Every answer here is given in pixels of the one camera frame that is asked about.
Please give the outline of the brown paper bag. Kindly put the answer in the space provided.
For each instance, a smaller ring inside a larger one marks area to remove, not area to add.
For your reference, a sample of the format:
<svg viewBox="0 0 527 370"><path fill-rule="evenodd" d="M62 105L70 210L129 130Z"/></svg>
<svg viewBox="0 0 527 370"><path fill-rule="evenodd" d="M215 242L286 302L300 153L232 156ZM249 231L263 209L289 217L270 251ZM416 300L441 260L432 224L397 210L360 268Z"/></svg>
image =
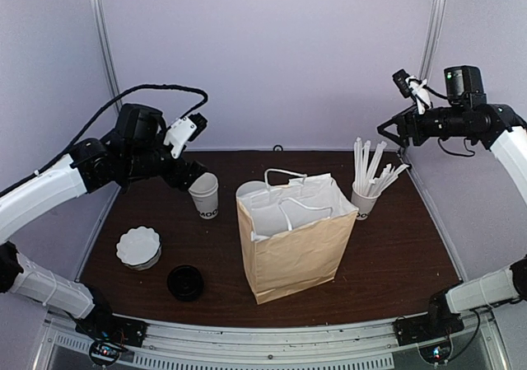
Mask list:
<svg viewBox="0 0 527 370"><path fill-rule="evenodd" d="M289 171L236 209L245 276L258 304L334 279L357 218L331 174Z"/></svg>

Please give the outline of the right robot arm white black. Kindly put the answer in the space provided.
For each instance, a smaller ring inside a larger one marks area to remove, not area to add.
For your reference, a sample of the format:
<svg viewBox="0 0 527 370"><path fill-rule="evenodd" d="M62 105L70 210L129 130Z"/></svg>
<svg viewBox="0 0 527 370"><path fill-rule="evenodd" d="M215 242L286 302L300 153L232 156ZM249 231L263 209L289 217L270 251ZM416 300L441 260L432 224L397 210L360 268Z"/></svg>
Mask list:
<svg viewBox="0 0 527 370"><path fill-rule="evenodd" d="M490 104L479 68L469 65L445 68L443 96L447 107L435 107L433 90L424 80L400 69L394 84L413 105L378 126L380 135L402 148L420 146L429 138L461 137L481 143L503 165L520 195L526 195L526 122L505 104ZM521 259L498 271L431 297L422 331L433 339L441 337L463 311L526 298L526 260Z"/></svg>

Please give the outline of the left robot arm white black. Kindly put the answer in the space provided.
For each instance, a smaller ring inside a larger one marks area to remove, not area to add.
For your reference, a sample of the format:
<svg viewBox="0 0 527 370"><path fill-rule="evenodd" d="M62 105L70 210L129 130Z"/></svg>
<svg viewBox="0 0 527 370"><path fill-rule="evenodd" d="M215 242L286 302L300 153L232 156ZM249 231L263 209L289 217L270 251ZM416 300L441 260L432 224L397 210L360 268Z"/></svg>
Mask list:
<svg viewBox="0 0 527 370"><path fill-rule="evenodd" d="M85 321L100 340L118 334L109 303L95 288L55 274L24 256L10 237L49 210L117 183L161 177L181 191L206 172L182 153L207 127L199 114L186 115L167 125L160 110L125 104L115 127L103 138L88 138L69 148L57 162L1 197L1 290L19 293L43 305L57 307Z"/></svg>

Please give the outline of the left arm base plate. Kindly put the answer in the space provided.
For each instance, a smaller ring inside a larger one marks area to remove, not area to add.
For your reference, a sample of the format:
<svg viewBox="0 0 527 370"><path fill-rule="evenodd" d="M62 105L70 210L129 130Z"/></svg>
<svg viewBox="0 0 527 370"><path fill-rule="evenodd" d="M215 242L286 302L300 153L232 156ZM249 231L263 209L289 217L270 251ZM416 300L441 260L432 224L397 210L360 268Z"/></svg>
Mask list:
<svg viewBox="0 0 527 370"><path fill-rule="evenodd" d="M76 332L87 335L95 341L102 341L118 347L142 347L147 334L147 323L115 315L73 318Z"/></svg>

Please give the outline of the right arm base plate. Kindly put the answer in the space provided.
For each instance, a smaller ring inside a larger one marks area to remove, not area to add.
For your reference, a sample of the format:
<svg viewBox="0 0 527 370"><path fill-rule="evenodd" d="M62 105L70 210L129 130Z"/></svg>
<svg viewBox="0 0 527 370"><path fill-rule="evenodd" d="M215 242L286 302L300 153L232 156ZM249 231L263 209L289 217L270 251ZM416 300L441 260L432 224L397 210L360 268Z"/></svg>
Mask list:
<svg viewBox="0 0 527 370"><path fill-rule="evenodd" d="M459 315L430 310L420 316L397 318L392 326L399 346L448 337L464 329Z"/></svg>

